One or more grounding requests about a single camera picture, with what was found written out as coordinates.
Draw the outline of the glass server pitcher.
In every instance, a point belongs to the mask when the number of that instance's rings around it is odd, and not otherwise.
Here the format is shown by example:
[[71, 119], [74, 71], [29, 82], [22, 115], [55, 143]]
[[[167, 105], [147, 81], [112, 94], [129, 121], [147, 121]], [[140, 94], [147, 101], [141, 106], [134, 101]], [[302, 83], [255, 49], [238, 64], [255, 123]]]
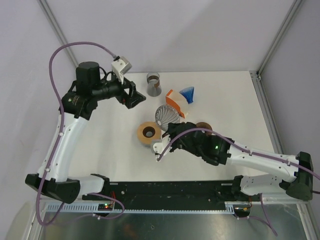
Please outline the glass server pitcher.
[[149, 149], [152, 147], [152, 144], [142, 143], [141, 145], [144, 146], [145, 148], [149, 148]]

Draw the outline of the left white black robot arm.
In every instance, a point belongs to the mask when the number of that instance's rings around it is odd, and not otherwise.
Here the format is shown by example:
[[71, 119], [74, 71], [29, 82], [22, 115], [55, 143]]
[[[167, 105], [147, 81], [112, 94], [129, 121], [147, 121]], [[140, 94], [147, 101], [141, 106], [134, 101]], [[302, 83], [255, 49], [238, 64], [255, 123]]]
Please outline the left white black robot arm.
[[78, 139], [89, 122], [98, 101], [116, 98], [128, 109], [146, 100], [133, 81], [125, 78], [132, 65], [123, 57], [111, 64], [101, 77], [97, 62], [82, 62], [76, 68], [76, 80], [62, 97], [58, 124], [49, 152], [37, 173], [28, 174], [25, 183], [41, 195], [71, 204], [78, 197], [93, 193], [98, 199], [110, 196], [109, 178], [94, 174], [69, 178], [69, 167]]

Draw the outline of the glass carafe with brown band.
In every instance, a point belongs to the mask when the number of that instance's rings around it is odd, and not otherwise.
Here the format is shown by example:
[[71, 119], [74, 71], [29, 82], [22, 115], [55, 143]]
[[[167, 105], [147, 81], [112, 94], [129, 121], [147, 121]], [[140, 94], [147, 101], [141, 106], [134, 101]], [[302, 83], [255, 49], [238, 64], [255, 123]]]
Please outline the glass carafe with brown band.
[[148, 73], [146, 76], [147, 94], [151, 97], [157, 97], [161, 94], [160, 75], [157, 72]]

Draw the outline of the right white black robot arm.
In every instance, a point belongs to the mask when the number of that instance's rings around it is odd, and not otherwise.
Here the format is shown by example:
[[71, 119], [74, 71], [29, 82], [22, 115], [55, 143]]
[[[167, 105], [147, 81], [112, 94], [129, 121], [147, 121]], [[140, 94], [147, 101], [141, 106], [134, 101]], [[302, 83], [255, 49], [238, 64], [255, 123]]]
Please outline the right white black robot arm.
[[161, 142], [165, 147], [158, 154], [158, 160], [180, 149], [213, 166], [229, 164], [263, 172], [258, 176], [234, 178], [236, 185], [230, 188], [230, 194], [237, 201], [257, 194], [282, 192], [302, 201], [313, 198], [316, 174], [307, 152], [286, 155], [257, 150], [192, 122], [169, 123]]

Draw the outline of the clear glass dripper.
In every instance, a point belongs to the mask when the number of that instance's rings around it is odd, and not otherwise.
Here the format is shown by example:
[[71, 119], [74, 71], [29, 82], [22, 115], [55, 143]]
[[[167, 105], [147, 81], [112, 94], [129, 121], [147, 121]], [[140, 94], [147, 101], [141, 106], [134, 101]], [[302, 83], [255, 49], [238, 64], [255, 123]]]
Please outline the clear glass dripper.
[[170, 105], [161, 105], [155, 112], [155, 123], [162, 130], [167, 131], [169, 123], [180, 123], [180, 116], [175, 108]]

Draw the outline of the orange coffee filter box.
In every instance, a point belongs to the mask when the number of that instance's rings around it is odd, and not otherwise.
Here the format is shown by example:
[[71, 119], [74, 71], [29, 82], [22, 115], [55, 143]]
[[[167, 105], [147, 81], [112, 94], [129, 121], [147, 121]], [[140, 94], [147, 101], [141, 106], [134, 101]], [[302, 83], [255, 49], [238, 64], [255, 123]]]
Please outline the orange coffee filter box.
[[189, 104], [186, 98], [178, 91], [171, 89], [165, 95], [165, 102], [167, 105], [173, 107], [179, 114], [180, 117], [186, 118], [189, 113]]

